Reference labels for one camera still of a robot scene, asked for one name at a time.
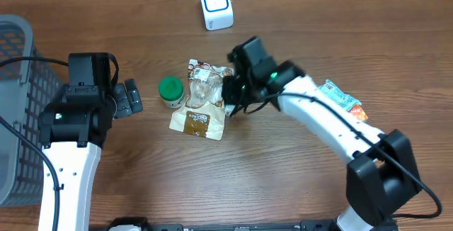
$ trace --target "small container with green lid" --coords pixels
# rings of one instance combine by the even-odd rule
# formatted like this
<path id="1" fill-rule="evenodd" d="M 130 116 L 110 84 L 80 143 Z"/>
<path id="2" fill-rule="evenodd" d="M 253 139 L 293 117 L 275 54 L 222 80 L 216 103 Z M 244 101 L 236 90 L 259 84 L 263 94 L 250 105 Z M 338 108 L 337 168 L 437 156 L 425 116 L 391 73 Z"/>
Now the small container with green lid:
<path id="1" fill-rule="evenodd" d="M 159 84 L 159 93 L 165 105 L 170 108 L 179 108 L 184 104 L 184 86 L 176 77 L 165 77 Z"/>

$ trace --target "green lid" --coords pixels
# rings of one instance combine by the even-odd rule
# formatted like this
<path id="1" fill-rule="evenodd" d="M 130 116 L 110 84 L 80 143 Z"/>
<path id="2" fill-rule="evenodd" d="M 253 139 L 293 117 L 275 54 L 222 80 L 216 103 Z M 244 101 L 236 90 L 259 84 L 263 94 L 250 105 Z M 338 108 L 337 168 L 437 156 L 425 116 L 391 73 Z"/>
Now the green lid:
<path id="1" fill-rule="evenodd" d="M 184 93 L 181 80 L 175 77 L 166 77 L 159 84 L 159 94 L 165 101 L 176 101 Z"/>

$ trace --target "wooden tabletop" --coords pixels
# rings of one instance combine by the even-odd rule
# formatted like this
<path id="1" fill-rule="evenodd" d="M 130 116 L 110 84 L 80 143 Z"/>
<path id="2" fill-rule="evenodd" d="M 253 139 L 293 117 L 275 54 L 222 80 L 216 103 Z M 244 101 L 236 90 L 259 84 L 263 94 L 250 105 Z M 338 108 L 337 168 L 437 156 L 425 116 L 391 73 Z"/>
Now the wooden tabletop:
<path id="1" fill-rule="evenodd" d="M 120 80 L 137 80 L 144 111 L 115 121 L 96 172 L 91 224 L 121 216 L 153 223 L 297 222 L 334 218 L 348 202 L 345 167 L 304 125 L 272 107 L 227 119 L 221 141 L 170 130 L 158 93 L 187 81 L 190 58 L 226 54 L 259 35 L 276 60 L 318 83 L 331 79 L 363 103 L 369 124 L 398 128 L 423 181 L 445 207 L 403 230 L 453 225 L 452 0 L 232 0 L 232 28 L 207 32 L 200 0 L 1 0 L 26 18 L 45 57 L 111 52 Z M 64 80 L 67 70 L 55 67 Z M 431 213 L 423 192 L 399 212 Z M 0 230 L 37 230 L 40 206 L 0 209 Z"/>

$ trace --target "snack bag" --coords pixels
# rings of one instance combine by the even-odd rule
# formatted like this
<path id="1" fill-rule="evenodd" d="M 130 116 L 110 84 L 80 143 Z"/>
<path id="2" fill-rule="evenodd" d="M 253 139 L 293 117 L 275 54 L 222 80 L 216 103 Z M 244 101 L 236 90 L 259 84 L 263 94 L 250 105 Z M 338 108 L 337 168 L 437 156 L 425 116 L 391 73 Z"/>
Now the snack bag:
<path id="1" fill-rule="evenodd" d="M 189 61 L 190 96 L 171 116 L 170 129 L 189 135 L 221 140 L 225 126 L 222 79 L 233 69 Z"/>
<path id="2" fill-rule="evenodd" d="M 343 93 L 331 80 L 327 79 L 326 83 L 319 87 L 319 90 L 358 120 L 366 121 L 368 119 L 361 107 L 362 103 L 351 95 Z"/>

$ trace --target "plastic basket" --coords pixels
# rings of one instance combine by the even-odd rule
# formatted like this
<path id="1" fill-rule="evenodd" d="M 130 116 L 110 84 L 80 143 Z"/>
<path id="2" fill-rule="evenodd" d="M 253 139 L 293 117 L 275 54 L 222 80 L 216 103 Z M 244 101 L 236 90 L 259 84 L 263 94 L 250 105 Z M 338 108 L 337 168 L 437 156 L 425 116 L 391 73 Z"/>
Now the plastic basket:
<path id="1" fill-rule="evenodd" d="M 0 62 L 39 56 L 33 31 L 19 16 L 0 15 Z M 38 116 L 62 85 L 47 63 L 22 61 L 0 68 L 0 115 L 38 143 Z M 31 205 L 42 198 L 42 159 L 0 126 L 0 206 Z"/>

